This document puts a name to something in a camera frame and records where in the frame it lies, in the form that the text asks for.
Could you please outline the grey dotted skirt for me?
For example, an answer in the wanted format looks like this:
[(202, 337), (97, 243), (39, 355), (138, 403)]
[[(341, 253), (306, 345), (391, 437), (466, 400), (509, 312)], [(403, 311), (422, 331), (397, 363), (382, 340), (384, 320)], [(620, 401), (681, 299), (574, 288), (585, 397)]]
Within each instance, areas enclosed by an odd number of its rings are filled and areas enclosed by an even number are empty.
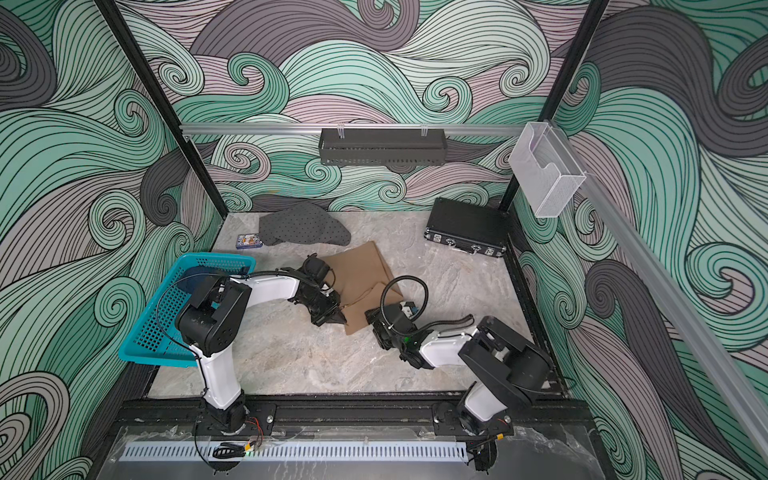
[(312, 203), (300, 203), (261, 217), (258, 234), (267, 246), (282, 243), (347, 246), (352, 237), (339, 220)]

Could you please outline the tan brown skirt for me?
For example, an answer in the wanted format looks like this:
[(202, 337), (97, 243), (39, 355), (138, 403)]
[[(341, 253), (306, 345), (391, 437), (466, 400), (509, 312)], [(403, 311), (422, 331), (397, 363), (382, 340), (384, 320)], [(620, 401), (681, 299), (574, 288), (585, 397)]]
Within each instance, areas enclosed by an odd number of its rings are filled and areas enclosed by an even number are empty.
[(333, 289), (340, 295), (341, 313), (346, 319), (344, 332), (352, 336), (368, 327), (366, 313), (380, 306), (384, 287), (394, 275), (375, 242), (322, 257), (333, 273)]

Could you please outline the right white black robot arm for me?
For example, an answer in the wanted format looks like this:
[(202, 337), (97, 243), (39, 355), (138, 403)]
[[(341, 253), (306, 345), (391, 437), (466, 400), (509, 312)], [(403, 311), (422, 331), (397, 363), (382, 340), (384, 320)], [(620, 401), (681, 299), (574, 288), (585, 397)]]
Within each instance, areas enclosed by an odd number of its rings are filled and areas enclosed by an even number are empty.
[(472, 435), (489, 430), (506, 413), (526, 410), (542, 396), (555, 365), (543, 349), (494, 316), (419, 325), (429, 300), (427, 284), (412, 275), (387, 283), (379, 305), (366, 312), (379, 346), (395, 349), (415, 369), (464, 366), (475, 376), (454, 417)]

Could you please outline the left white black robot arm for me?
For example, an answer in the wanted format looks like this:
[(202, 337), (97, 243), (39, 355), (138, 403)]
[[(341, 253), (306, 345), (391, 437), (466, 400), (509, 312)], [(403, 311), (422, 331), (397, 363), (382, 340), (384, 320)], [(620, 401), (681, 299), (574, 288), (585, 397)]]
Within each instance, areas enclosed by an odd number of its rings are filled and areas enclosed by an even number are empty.
[(246, 310), (285, 300), (304, 306), (315, 326), (345, 324), (335, 283), (333, 268), (315, 254), (299, 268), (227, 273), (214, 267), (194, 267), (171, 283), (173, 289), (189, 295), (174, 314), (180, 338), (172, 342), (193, 354), (204, 384), (206, 414), (223, 431), (236, 432), (248, 421), (233, 355)]

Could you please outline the blue denim skirt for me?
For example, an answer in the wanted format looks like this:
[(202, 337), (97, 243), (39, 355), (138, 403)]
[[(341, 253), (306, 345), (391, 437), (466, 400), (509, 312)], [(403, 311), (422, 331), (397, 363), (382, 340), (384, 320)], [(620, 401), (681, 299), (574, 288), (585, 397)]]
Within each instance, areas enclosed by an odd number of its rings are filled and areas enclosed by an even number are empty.
[(211, 275), (213, 270), (206, 266), (195, 266), (187, 269), (181, 274), (181, 277), (176, 282), (176, 287), (180, 290), (193, 293), (197, 288), (197, 285), (207, 276)]

